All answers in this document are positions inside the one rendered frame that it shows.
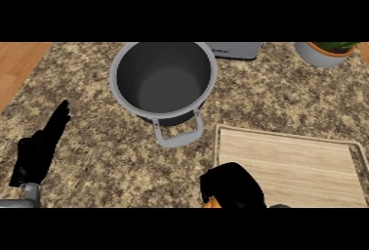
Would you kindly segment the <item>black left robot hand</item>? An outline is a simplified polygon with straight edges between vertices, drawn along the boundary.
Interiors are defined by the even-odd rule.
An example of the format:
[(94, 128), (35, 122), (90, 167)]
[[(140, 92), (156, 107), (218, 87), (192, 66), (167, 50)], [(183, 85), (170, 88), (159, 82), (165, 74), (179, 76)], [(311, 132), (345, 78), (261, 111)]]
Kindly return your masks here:
[(55, 148), (58, 146), (66, 124), (71, 120), (69, 102), (56, 107), (41, 130), (18, 142), (18, 159), (9, 186), (19, 188), (25, 184), (41, 184), (47, 175)]

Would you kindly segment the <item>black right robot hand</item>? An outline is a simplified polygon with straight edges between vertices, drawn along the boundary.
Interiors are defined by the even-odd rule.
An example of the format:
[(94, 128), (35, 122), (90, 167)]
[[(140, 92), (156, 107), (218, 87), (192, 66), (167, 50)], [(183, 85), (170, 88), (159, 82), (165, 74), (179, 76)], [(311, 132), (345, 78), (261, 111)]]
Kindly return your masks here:
[(211, 198), (224, 209), (266, 209), (263, 189), (236, 162), (215, 166), (201, 176), (201, 194), (204, 202)]

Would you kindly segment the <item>orange-brown croissant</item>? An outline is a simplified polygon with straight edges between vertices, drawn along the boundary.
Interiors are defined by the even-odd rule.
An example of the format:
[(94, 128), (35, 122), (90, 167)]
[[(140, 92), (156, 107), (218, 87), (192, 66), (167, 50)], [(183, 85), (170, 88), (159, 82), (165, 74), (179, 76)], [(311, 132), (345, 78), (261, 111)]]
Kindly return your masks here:
[(218, 202), (214, 197), (210, 198), (210, 201), (202, 205), (204, 208), (218, 208)]

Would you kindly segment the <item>pale wooden tray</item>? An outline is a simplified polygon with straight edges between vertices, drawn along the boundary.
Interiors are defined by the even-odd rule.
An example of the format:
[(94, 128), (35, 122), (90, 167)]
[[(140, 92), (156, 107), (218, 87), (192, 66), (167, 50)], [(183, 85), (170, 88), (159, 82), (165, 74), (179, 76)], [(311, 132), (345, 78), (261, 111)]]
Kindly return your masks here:
[(369, 162), (359, 142), (217, 125), (214, 165), (230, 161), (255, 178), (269, 205), (369, 208)]

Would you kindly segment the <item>large grey pot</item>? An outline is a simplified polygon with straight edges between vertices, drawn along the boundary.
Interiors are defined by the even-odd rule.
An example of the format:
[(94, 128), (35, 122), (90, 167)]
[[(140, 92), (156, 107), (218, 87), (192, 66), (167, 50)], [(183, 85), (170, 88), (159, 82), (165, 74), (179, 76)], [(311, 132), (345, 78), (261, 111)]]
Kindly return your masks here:
[(215, 86), (215, 56), (204, 42), (128, 42), (109, 67), (117, 102), (153, 124), (156, 142), (184, 146), (204, 135), (201, 107)]

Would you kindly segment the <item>white plant pot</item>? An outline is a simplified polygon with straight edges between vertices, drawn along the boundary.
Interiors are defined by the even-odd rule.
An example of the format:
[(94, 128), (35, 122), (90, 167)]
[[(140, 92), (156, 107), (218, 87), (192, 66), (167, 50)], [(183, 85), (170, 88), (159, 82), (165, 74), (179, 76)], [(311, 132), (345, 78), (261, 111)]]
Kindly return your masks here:
[(322, 68), (338, 66), (354, 52), (354, 49), (350, 49), (344, 54), (328, 52), (311, 42), (295, 42), (294, 48), (301, 59)]

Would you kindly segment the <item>grey appliance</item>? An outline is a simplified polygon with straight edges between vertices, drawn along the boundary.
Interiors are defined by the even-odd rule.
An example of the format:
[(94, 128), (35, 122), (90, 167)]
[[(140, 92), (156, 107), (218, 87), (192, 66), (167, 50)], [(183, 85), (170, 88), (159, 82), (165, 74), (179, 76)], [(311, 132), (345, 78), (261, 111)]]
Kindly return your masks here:
[(257, 58), (261, 42), (208, 42), (215, 57), (221, 59), (251, 61)]

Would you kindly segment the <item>green plant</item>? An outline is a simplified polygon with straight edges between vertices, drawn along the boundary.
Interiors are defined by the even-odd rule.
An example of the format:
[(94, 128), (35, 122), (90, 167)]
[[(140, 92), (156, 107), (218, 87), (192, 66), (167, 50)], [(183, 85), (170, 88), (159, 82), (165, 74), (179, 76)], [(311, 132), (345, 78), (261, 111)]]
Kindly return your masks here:
[(357, 45), (357, 42), (314, 42), (314, 45), (331, 53), (344, 54)]

